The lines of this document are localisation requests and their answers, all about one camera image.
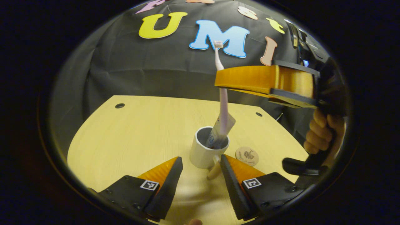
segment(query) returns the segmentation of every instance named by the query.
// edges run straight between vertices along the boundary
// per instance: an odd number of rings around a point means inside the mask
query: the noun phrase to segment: finger
[[[332,127],[338,135],[344,134],[344,119],[339,115],[328,115],[327,117],[328,125]]]
[[[323,151],[328,149],[329,142],[321,137],[318,137],[318,135],[316,135],[313,131],[307,132],[306,140],[318,149],[321,149]]]
[[[320,127],[326,126],[326,117],[319,109],[314,110],[314,120]]]
[[[310,129],[317,134],[319,137],[324,138],[326,141],[330,142],[332,140],[332,133],[328,127],[320,127],[314,119],[310,122]]]
[[[319,149],[312,145],[310,142],[305,141],[303,144],[304,149],[311,154],[317,154]]]
[[[189,222],[189,225],[203,225],[203,222],[201,220],[199,220],[199,219],[192,219]]]

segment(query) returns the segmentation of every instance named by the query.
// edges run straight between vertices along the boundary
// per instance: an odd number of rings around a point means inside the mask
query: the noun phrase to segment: mug handle
[[[218,155],[214,155],[213,156],[213,161],[214,161],[214,166],[213,168],[210,170],[210,172],[207,175],[207,180],[212,180],[214,178],[216,178],[220,173],[221,173],[221,159]]]

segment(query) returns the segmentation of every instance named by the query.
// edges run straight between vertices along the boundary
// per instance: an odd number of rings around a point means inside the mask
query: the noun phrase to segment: toothpaste tube
[[[227,128],[226,128],[226,133],[221,133],[221,122],[220,122],[220,115],[217,118],[217,121],[214,124],[214,127],[211,130],[210,135],[207,138],[206,141],[206,147],[210,149],[221,149],[224,146],[221,146],[221,144],[224,142],[226,137],[228,136],[229,131],[235,125],[235,118],[233,118],[229,113],[228,113],[228,123],[227,123]]]

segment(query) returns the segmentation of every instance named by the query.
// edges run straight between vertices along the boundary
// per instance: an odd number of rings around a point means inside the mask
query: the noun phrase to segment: foam letter
[[[271,65],[272,56],[274,55],[275,48],[278,44],[270,37],[265,37],[267,41],[267,47],[265,48],[264,56],[260,58],[262,64],[266,66]]]
[[[197,2],[201,2],[201,3],[214,3],[213,0],[186,0],[187,3],[197,3]]]
[[[163,17],[163,14],[155,14],[143,18],[143,24],[139,29],[139,36],[142,38],[163,38],[171,35],[176,31],[182,17],[186,16],[186,12],[171,12],[168,14],[171,19],[168,26],[163,30],[154,30],[158,18]]]
[[[135,14],[138,14],[138,13],[141,13],[144,11],[149,11],[150,9],[154,9],[154,6],[159,6],[159,5],[163,4],[164,2],[165,2],[165,0],[155,0],[155,1],[149,2],[149,3],[147,3],[147,5],[145,5],[143,7],[143,9],[137,11]]]
[[[267,20],[269,20],[270,21],[270,25],[271,25],[271,27],[273,28],[273,29],[275,29],[275,30],[277,30],[277,31],[279,31],[280,33],[285,33],[281,28],[283,28],[281,25],[279,25],[279,23],[278,22],[276,22],[275,20],[273,20],[273,19],[269,19],[269,18],[266,18]]]
[[[242,6],[239,6],[238,8],[239,8],[238,11],[243,16],[247,16],[248,18],[251,18],[253,20],[258,20],[258,17],[256,16],[257,14],[255,12],[251,11],[248,8],[242,7]]]
[[[228,46],[224,48],[224,53],[239,58],[246,57],[246,53],[244,52],[244,40],[250,31],[244,29],[243,27],[232,26],[227,31],[222,33],[221,29],[214,21],[197,20],[196,23],[199,25],[199,30],[197,32],[195,41],[190,43],[190,48],[201,50],[208,49],[208,44],[206,44],[208,37],[214,50],[215,40],[220,40],[222,43],[229,41]]]

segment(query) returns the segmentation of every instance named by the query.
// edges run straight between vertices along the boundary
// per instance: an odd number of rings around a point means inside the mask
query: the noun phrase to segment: toothbrush bristles
[[[223,47],[224,47],[224,44],[223,44],[222,41],[220,41],[220,40],[215,40],[215,41],[214,41],[214,47],[216,47],[216,48],[223,48]]]

